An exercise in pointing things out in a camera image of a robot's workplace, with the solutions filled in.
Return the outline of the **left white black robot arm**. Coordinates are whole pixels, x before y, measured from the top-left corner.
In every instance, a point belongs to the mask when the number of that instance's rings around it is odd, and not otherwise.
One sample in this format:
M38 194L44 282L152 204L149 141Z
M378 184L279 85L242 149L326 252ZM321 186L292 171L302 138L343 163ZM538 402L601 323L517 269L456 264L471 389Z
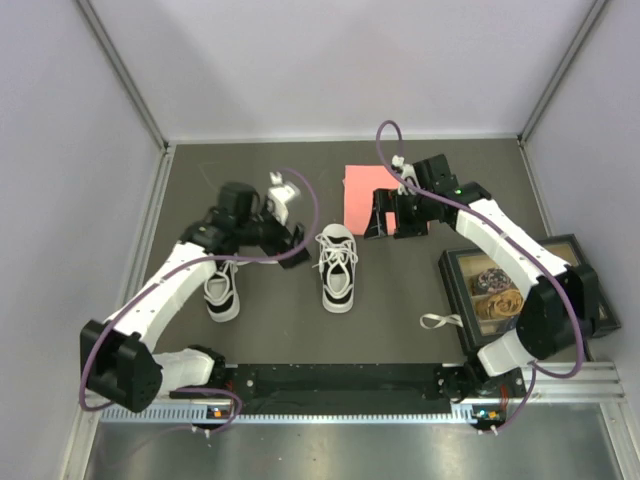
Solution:
M311 241L303 225L287 226L289 206L299 189L277 174L259 198L248 184L228 182L215 206L189 225L169 257L143 288L106 320L89 321L80 333L79 399L94 392L131 412L145 410L157 396L195 387L216 396L226 387L222 356L204 347L157 354L165 328L191 295L223 265L243 262L242 247L263 251L259 262L292 268L309 258Z

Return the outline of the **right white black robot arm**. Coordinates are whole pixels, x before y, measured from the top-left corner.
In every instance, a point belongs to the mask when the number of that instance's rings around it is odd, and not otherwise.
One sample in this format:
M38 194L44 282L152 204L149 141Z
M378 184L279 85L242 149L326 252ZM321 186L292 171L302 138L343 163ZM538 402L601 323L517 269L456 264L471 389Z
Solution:
M576 361L566 375L576 375L599 309L594 269L573 266L533 240L484 187L459 184L443 155L416 163L394 156L384 166L399 185L374 191L366 238L387 236L388 213L395 216L397 238L423 235L432 221L447 224L487 254L524 300L515 326L465 362L469 388L490 395L502 385L504 374L536 367L569 346L576 348Z

